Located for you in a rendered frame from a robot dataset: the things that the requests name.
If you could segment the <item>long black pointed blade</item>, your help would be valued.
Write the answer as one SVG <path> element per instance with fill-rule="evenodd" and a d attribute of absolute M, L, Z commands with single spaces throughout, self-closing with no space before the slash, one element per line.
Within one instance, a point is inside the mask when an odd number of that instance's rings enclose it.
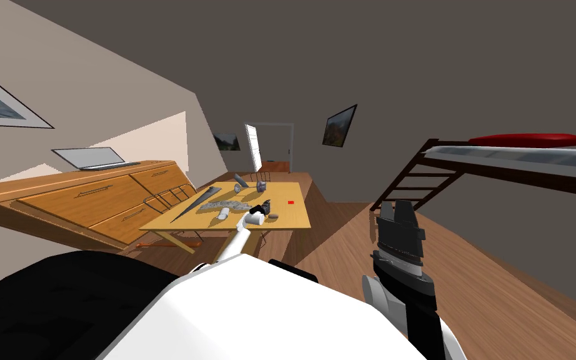
<path fill-rule="evenodd" d="M 193 208 L 196 208 L 198 205 L 200 205 L 202 202 L 208 200 L 210 197 L 214 196 L 215 194 L 217 194 L 222 188 L 221 187 L 215 187 L 215 186 L 210 186 L 208 187 L 208 189 L 198 198 L 196 199 L 194 202 L 192 202 L 185 210 L 183 210 L 183 212 L 181 212 L 179 215 L 177 215 L 173 221 L 171 221 L 171 223 L 173 223 L 174 221 L 178 220 L 178 218 L 180 218 L 181 216 L 183 216 L 184 214 L 188 213 L 189 211 L 191 211 Z"/>

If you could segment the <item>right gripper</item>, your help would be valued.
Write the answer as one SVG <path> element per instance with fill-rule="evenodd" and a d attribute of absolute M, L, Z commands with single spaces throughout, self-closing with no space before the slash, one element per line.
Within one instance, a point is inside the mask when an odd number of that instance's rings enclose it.
<path fill-rule="evenodd" d="M 383 202 L 376 218 L 378 246 L 412 256 L 424 256 L 425 230 L 419 228 L 411 201 Z"/>

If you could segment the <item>orange rod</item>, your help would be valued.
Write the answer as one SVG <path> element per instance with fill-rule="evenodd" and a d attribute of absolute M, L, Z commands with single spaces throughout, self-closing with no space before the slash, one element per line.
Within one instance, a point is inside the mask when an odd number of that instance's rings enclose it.
<path fill-rule="evenodd" d="M 166 243 L 137 243 L 136 248 L 147 248 L 147 247 L 180 247 L 180 248 L 199 248 L 202 246 L 202 241 L 182 241 L 180 244 L 166 242 Z"/>

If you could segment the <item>grey speckled cloth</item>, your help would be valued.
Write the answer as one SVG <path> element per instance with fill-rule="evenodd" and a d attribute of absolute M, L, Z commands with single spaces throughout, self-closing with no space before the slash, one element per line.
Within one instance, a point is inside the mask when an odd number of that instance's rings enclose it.
<path fill-rule="evenodd" d="M 228 208 L 229 212 L 231 213 L 242 213 L 244 211 L 249 211 L 252 206 L 247 204 L 246 202 L 239 202 L 239 201 L 214 201 L 214 202 L 205 202 L 203 203 L 196 213 L 218 213 L 223 208 Z"/>

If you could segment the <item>dark bed with red pillow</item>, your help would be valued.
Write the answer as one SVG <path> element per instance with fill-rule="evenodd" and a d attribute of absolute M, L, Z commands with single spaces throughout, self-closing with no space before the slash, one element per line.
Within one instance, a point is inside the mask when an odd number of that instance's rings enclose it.
<path fill-rule="evenodd" d="M 418 210 L 464 174 L 576 194 L 576 135 L 563 133 L 497 134 L 467 142 L 428 139 L 371 206 L 394 202 L 392 192 L 415 191 L 401 186 L 405 178 L 443 178 L 421 198 Z"/>

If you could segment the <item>small dark wall picture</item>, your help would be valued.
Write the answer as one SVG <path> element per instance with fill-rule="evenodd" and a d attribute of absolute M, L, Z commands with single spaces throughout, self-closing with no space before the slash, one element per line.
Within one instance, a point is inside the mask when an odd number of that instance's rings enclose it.
<path fill-rule="evenodd" d="M 235 134 L 213 133 L 219 151 L 240 151 L 238 138 Z"/>

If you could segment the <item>white door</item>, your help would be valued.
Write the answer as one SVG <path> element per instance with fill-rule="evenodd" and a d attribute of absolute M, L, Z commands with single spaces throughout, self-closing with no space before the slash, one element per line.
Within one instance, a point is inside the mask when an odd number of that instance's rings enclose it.
<path fill-rule="evenodd" d="M 250 146 L 250 150 L 251 150 L 251 157 L 252 157 L 254 172 L 256 173 L 262 167 L 261 152 L 259 149 L 259 141 L 258 141 L 257 131 L 256 131 L 255 127 L 253 127 L 249 124 L 245 124 L 244 127 L 246 130 L 247 139 L 249 140 L 249 146 Z"/>

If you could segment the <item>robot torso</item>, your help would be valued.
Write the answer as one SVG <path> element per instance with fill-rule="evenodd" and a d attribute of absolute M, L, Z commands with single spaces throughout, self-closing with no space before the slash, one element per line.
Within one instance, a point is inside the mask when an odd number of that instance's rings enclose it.
<path fill-rule="evenodd" d="M 240 254 L 167 285 L 97 360 L 425 360 L 378 310 Z"/>

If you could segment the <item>light wooden table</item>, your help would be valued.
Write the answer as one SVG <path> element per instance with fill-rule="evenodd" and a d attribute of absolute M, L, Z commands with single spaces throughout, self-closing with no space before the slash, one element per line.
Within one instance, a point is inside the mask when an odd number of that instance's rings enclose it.
<path fill-rule="evenodd" d="M 201 204 L 214 201 L 239 201 L 255 206 L 270 199 L 271 213 L 278 214 L 279 218 L 266 219 L 261 225 L 250 224 L 247 226 L 248 229 L 251 231 L 290 231 L 311 228 L 299 183 L 272 181 L 267 184 L 267 189 L 264 192 L 258 192 L 254 187 L 254 183 L 250 182 L 249 188 L 243 189 L 238 194 L 234 191 L 234 185 L 234 182 L 215 182 L 212 186 L 222 189 Z M 178 220 L 171 222 L 205 191 L 198 192 L 172 209 L 160 214 L 154 220 L 141 227 L 140 230 L 157 234 L 161 238 L 177 244 L 182 241 L 172 236 L 172 232 L 234 231 L 238 221 L 243 215 L 248 213 L 247 211 L 230 212 L 226 220 L 218 220 L 216 218 L 218 213 L 216 212 L 196 213 L 201 206 L 200 204 L 178 218 Z M 294 201 L 295 204 L 288 204 L 288 201 Z M 191 254 L 194 253 L 194 249 L 180 248 Z"/>

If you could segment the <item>black-framed landscape picture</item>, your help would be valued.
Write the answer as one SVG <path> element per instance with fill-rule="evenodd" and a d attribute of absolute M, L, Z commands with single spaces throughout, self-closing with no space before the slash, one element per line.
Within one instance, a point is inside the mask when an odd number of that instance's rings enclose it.
<path fill-rule="evenodd" d="M 341 148 L 349 132 L 357 105 L 338 112 L 327 120 L 322 145 Z"/>

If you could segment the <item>wooden sideboard with laptop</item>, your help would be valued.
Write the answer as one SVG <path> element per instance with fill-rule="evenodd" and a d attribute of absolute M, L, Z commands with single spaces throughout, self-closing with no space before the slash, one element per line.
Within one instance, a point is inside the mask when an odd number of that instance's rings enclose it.
<path fill-rule="evenodd" d="M 143 200 L 187 183 L 174 161 L 0 182 L 0 227 L 76 249 L 120 251 L 160 215 Z"/>

